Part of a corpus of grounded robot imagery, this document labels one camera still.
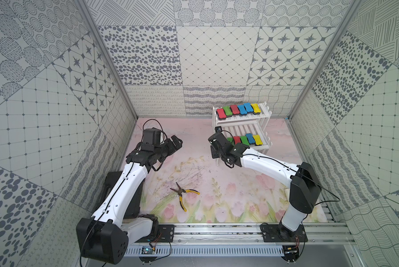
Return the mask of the green eraser top shelf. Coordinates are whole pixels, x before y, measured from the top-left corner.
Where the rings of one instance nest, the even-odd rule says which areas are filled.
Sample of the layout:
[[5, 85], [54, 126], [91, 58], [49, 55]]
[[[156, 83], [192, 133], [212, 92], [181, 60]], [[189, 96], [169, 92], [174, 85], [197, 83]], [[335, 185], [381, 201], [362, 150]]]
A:
[[232, 117], [233, 116], [233, 112], [232, 112], [230, 106], [224, 106], [223, 110], [225, 112], [226, 117]]

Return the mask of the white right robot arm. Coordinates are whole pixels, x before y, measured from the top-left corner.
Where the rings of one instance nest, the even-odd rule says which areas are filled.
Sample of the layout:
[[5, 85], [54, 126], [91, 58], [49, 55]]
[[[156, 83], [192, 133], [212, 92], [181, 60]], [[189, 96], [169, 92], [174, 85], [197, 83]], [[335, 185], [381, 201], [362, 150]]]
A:
[[312, 165], [284, 163], [256, 151], [243, 143], [232, 144], [222, 132], [208, 138], [212, 157], [220, 158], [229, 168], [234, 166], [252, 169], [265, 174], [289, 188], [289, 206], [279, 225], [278, 233], [292, 237], [306, 217], [314, 210], [322, 186]]

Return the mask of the blue eraser top shelf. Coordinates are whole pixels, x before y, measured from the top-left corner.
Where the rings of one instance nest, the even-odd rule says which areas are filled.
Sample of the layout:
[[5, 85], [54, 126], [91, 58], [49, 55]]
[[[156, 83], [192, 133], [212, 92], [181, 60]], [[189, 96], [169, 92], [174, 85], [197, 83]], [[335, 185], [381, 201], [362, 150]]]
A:
[[244, 105], [238, 105], [237, 108], [240, 116], [246, 116], [248, 114]]
[[243, 106], [247, 113], [254, 113], [254, 109], [250, 103], [244, 103]]

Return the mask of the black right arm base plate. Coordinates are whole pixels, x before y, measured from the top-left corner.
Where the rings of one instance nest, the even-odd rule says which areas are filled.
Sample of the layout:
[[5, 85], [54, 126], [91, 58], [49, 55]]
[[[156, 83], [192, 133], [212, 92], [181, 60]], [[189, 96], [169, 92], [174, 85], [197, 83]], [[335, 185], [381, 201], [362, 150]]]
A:
[[262, 223], [260, 226], [265, 243], [302, 243], [307, 242], [305, 227], [300, 224], [296, 231], [290, 231], [282, 224]]

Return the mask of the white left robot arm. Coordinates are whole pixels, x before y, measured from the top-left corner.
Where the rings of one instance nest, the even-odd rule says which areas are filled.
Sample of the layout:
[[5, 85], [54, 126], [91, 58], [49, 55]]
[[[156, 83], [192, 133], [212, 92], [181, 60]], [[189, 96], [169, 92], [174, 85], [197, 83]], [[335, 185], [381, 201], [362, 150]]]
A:
[[82, 218], [76, 227], [80, 257], [118, 264], [127, 247], [140, 239], [159, 239], [159, 222], [155, 215], [139, 215], [122, 229], [128, 206], [154, 165], [182, 148], [183, 141], [156, 128], [145, 129], [136, 148], [127, 156], [126, 165], [115, 186], [93, 213]]

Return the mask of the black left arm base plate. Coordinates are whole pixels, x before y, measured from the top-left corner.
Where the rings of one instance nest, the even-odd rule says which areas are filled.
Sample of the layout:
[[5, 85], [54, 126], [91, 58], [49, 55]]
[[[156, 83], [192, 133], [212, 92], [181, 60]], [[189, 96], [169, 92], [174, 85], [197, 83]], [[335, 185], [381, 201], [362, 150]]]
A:
[[174, 239], [175, 225], [160, 224], [156, 234], [139, 239], [138, 243], [172, 243]]

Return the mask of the yellow eraser top shelf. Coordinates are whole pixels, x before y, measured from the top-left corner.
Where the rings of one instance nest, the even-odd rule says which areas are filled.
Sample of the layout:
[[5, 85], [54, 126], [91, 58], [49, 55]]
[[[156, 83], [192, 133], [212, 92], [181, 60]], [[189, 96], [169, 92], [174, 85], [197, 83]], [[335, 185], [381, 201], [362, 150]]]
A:
[[257, 103], [252, 103], [251, 107], [253, 109], [253, 114], [254, 115], [260, 115], [262, 113], [261, 109], [260, 109], [260, 107], [259, 107], [259, 105]]

